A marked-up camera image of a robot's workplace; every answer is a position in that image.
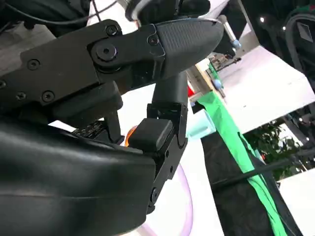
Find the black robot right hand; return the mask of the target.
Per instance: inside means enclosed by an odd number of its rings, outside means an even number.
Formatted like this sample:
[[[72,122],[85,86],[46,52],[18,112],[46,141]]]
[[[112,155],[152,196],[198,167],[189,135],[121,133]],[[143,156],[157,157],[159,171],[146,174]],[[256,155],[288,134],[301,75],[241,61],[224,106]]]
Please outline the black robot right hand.
[[[123,34],[104,20],[23,52],[0,79],[1,235],[143,224],[187,146],[185,71],[223,31],[194,18]]]

